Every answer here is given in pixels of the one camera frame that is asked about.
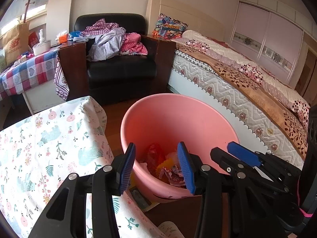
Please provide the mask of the blue floral paper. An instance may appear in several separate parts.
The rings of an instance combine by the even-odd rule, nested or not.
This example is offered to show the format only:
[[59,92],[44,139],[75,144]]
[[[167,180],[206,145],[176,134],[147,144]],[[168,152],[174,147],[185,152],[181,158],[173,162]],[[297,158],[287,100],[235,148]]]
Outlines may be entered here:
[[178,172],[177,167],[173,166],[172,169],[162,167],[158,172],[158,178],[174,187],[185,187],[184,177],[182,173]]

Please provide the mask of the yellow foam fruit net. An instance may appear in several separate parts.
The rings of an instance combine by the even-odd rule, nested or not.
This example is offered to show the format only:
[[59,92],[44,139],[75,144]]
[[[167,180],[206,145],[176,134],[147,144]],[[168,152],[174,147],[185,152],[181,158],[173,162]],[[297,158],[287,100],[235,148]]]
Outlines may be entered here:
[[175,165],[178,165],[178,163],[175,162],[172,158],[166,159],[165,161],[163,161],[161,164],[159,164],[156,167],[156,170],[155,170],[156,176],[159,177],[162,169],[171,170],[173,166]]

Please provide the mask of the orange white plastic bag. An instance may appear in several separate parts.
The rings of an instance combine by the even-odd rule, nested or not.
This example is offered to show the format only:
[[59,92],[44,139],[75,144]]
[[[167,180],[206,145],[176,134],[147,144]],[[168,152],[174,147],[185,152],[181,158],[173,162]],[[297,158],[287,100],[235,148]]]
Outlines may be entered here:
[[148,147],[147,151],[147,163],[153,165],[159,165],[165,159],[162,154],[162,148],[159,144],[153,143]]

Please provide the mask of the pink plastic trash bucket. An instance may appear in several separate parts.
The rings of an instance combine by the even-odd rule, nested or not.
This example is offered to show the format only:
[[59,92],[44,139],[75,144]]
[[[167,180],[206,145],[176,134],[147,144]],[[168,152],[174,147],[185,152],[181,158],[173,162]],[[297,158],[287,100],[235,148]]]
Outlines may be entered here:
[[224,170],[211,160],[211,150],[219,147],[226,151],[230,142],[239,142],[232,125],[217,110],[197,99],[173,93],[155,94],[135,102],[123,117],[120,139],[123,150],[129,143],[135,144],[135,185],[152,202],[171,202],[191,193],[161,181],[141,165],[151,145],[160,152],[171,153],[183,141],[189,153],[198,155],[204,164],[222,174]]

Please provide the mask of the bed with patterned quilt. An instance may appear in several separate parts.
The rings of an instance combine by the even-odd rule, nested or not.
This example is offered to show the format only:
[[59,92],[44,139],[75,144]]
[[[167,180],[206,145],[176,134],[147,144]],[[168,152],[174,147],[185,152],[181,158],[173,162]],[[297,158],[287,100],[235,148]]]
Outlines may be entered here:
[[185,3],[148,0],[149,34],[161,13],[188,25],[181,38],[171,40],[176,49],[169,89],[215,108],[243,146],[302,168],[308,147],[307,101],[226,44],[218,20]]

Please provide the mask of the floral white tablecloth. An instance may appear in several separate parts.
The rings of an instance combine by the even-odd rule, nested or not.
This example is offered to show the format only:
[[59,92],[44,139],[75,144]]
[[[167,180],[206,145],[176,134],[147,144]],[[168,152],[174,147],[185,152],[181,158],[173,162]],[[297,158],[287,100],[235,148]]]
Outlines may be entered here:
[[92,97],[54,106],[1,131],[1,213],[28,237],[71,173],[94,174],[113,161],[107,116]]

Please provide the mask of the pink wardrobe doors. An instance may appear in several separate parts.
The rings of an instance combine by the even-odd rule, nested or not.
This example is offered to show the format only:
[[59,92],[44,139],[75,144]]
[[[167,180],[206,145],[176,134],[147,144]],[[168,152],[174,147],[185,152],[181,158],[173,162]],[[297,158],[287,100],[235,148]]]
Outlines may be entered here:
[[316,102],[316,23],[279,0],[239,0],[230,44]]

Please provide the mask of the dark wooden side cabinet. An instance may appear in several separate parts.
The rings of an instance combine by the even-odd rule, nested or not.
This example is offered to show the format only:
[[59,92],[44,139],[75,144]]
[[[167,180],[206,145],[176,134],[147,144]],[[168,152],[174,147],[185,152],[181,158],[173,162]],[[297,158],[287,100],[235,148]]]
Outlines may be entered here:
[[69,87],[67,101],[89,95],[86,43],[68,41],[62,44],[59,58]]

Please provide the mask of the pile of clothes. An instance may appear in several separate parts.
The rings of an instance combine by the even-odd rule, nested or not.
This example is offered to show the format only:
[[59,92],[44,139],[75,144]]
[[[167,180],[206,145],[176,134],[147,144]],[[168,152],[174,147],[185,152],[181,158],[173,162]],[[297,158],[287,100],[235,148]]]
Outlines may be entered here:
[[135,32],[127,33],[126,29],[117,23],[107,23],[104,18],[87,26],[84,31],[74,31],[68,34],[68,40],[94,43],[88,51],[89,61],[104,61],[116,55],[147,55],[148,51],[141,42],[141,35]]

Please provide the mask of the colourful comic pillow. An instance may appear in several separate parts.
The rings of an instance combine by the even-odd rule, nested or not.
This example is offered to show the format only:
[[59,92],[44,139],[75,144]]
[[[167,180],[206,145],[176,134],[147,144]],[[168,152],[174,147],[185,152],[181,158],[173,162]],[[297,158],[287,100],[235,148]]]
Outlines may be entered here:
[[152,31],[152,36],[165,40],[178,39],[182,37],[182,34],[187,30],[187,27],[187,23],[161,13],[155,24],[155,28]]

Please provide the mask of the plaid checkered tablecloth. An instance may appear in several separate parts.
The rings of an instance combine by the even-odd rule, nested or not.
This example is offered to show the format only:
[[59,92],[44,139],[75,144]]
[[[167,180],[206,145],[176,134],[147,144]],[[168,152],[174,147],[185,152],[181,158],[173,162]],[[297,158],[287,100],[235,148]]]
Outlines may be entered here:
[[32,57],[1,73],[1,100],[20,95],[51,80],[54,81],[56,94],[66,100],[69,87],[62,71],[58,49]]

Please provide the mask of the orange tissue box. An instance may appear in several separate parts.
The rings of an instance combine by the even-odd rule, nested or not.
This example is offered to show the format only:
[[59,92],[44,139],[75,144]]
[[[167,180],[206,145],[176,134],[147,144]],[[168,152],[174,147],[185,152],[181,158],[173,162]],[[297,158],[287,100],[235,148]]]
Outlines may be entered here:
[[55,39],[57,44],[63,44],[68,41],[68,31],[62,31],[56,35]]

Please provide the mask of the white round bowl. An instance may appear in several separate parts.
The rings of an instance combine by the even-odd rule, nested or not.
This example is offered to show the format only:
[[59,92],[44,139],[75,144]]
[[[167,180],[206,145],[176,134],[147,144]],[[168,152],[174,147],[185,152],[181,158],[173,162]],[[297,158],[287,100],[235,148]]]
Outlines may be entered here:
[[35,44],[32,49],[35,56],[45,53],[51,49],[51,41],[46,40],[44,42],[39,42]]

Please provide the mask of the brown New Balance paper bag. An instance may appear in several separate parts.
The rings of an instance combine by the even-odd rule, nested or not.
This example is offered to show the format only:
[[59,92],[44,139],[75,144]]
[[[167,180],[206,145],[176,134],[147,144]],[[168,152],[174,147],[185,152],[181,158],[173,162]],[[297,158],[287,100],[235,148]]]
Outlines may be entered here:
[[29,50],[29,23],[22,23],[3,36],[4,54],[7,66]]

